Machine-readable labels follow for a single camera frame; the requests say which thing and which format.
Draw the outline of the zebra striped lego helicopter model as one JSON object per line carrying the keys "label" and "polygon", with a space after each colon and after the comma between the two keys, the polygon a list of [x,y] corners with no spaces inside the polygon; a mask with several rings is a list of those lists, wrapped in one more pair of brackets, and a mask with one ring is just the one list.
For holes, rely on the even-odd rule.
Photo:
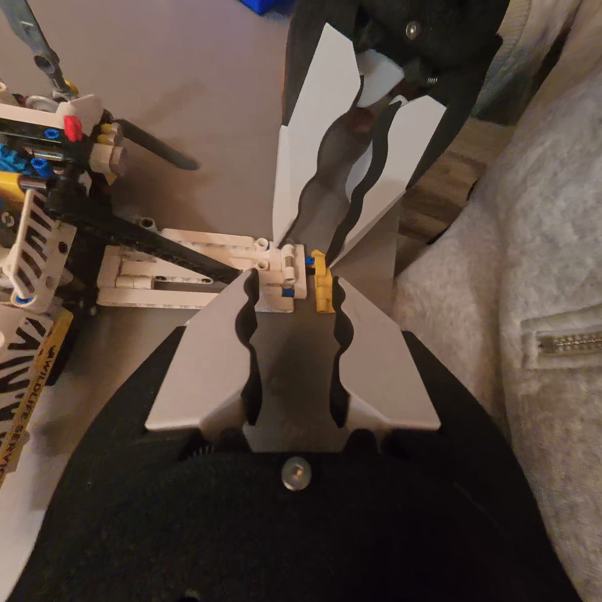
{"label": "zebra striped lego helicopter model", "polygon": [[68,357],[88,311],[100,306],[201,309],[217,293],[157,289],[211,285],[237,267],[267,268],[264,311],[291,311],[292,283],[264,256],[264,239],[157,230],[116,214],[111,186],[136,145],[177,169],[199,163],[126,119],[61,70],[27,1],[1,1],[52,94],[10,93],[1,82],[1,483],[15,471],[42,390]]}

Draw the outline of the blue plastic bin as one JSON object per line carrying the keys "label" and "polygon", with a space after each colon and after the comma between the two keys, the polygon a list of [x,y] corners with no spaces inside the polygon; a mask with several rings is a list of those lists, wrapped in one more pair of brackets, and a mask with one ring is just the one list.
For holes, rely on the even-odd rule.
{"label": "blue plastic bin", "polygon": [[281,13],[288,10],[290,1],[238,1],[246,8],[259,16],[265,16],[270,12]]}

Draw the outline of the small yellow lego piece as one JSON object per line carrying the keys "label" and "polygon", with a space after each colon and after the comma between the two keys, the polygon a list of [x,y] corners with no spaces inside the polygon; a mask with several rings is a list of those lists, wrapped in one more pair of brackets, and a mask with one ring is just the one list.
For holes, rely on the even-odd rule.
{"label": "small yellow lego piece", "polygon": [[315,308],[319,314],[334,314],[333,277],[330,271],[314,275]]}

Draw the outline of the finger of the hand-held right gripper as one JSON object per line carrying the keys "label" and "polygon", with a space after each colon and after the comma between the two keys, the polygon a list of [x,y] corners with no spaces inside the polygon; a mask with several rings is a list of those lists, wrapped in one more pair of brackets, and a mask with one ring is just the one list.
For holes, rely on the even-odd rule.
{"label": "finger of the hand-held right gripper", "polygon": [[300,202],[319,167],[329,128],[351,108],[361,89],[351,40],[324,24],[288,124],[279,132],[273,197],[273,242],[282,247]]}
{"label": "finger of the hand-held right gripper", "polygon": [[429,96],[408,102],[397,96],[382,111],[369,146],[347,177],[349,209],[328,248],[328,264],[347,255],[399,201],[445,110]]}

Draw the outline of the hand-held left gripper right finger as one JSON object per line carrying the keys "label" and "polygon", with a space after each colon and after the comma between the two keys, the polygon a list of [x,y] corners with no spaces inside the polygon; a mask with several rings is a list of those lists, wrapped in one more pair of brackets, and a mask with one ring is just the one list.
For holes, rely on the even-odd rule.
{"label": "hand-held left gripper right finger", "polygon": [[350,282],[333,282],[330,414],[339,429],[370,431],[381,444],[396,430],[441,426],[402,331]]}

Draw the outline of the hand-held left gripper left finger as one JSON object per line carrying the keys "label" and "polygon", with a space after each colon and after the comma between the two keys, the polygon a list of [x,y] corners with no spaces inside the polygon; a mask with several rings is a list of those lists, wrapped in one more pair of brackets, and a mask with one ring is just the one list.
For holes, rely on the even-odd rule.
{"label": "hand-held left gripper left finger", "polygon": [[262,384],[251,338],[258,326],[259,273],[244,271],[192,317],[147,416],[151,432],[220,435],[255,425]]}

